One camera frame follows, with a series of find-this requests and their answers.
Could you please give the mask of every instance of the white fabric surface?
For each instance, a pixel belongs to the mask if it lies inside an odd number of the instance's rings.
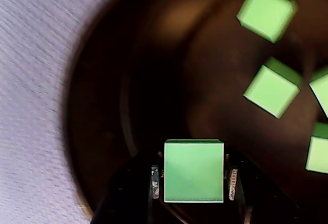
[[[89,223],[64,155],[72,51],[109,0],[0,0],[0,224]]]

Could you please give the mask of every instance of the green cube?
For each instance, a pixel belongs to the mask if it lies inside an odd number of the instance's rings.
[[[237,19],[240,24],[275,43],[296,13],[296,4],[289,0],[245,0]]]
[[[301,81],[295,70],[271,57],[243,95],[279,119],[299,93]]]
[[[328,68],[316,72],[309,85],[328,118]]]
[[[310,140],[306,170],[328,173],[328,124],[316,123]]]
[[[164,149],[164,202],[223,202],[224,143],[169,139]]]

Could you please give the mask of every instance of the dark bowl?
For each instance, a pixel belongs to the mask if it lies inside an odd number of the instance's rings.
[[[328,177],[304,169],[314,122],[326,121],[308,82],[327,64],[328,0],[296,0],[298,12],[271,44],[236,19],[243,0],[112,0],[74,53],[64,100],[67,156],[91,211],[111,176],[169,138],[219,138],[245,153],[317,219]],[[266,57],[303,76],[281,119],[242,94]],[[181,205],[195,222],[211,206]]]

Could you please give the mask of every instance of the cube face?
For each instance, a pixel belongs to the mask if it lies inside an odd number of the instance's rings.
[[[166,142],[164,202],[223,202],[223,154],[217,139]]]
[[[310,82],[309,85],[328,117],[328,74]]]
[[[296,84],[262,65],[243,95],[279,119],[298,93]]]
[[[311,137],[306,170],[328,173],[328,138]]]
[[[316,123],[311,140],[305,169],[328,173],[328,124]]]
[[[245,0],[237,14],[240,24],[275,43],[296,12],[289,0]]]

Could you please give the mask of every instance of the light green block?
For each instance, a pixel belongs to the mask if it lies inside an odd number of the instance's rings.
[[[289,0],[245,0],[237,19],[243,27],[275,43],[296,10],[296,4]]]
[[[224,143],[170,139],[164,149],[164,202],[223,202]]]
[[[243,95],[279,119],[299,93],[301,81],[295,70],[271,57]]]
[[[316,72],[309,85],[328,118],[328,68]]]
[[[328,173],[328,124],[316,123],[311,136],[306,170]]]

